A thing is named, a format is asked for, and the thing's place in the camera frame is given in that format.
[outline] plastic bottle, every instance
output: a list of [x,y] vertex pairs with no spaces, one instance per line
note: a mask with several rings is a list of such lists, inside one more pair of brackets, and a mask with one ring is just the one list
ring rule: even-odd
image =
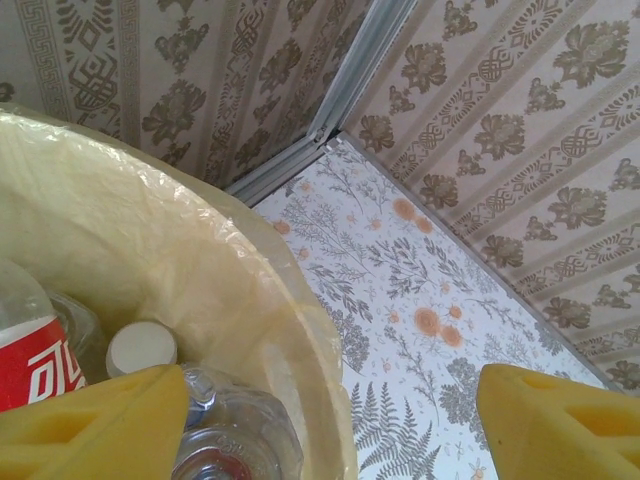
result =
[[182,366],[190,405],[172,480],[298,480],[302,448],[284,405],[222,372]]
[[0,259],[0,412],[86,385],[44,289]]
[[108,380],[105,365],[108,344],[96,314],[67,295],[52,290],[47,290],[47,295],[87,383]]

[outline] yellow plastic bag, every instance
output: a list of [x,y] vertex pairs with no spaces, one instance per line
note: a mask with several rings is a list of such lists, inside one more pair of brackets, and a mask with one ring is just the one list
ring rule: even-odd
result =
[[0,255],[96,312],[156,318],[181,360],[276,395],[305,479],[356,478],[340,340],[277,232],[216,188],[110,137],[0,107]]

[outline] patterned wallpaper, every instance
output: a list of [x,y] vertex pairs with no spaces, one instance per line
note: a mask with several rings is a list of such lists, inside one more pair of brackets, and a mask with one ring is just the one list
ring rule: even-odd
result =
[[637,0],[418,2],[346,125],[635,395],[639,57]]
[[225,187],[306,132],[371,0],[5,0],[0,101]]

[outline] floral wallpaper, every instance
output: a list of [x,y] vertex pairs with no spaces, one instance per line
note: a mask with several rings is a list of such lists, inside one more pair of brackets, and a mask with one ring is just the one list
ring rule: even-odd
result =
[[306,133],[371,0],[0,2],[0,101],[226,187]]
[[345,129],[640,395],[640,4],[611,5],[418,2]]
[[[602,387],[349,143],[263,200],[342,337],[362,479],[497,479],[475,407],[482,366]],[[633,378],[620,366],[620,382]]]

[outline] bottle cap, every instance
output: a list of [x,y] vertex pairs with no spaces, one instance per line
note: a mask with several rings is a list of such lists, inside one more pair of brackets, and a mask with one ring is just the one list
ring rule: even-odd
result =
[[127,325],[113,337],[107,351],[107,373],[115,378],[155,365],[176,363],[178,348],[166,327],[155,322]]

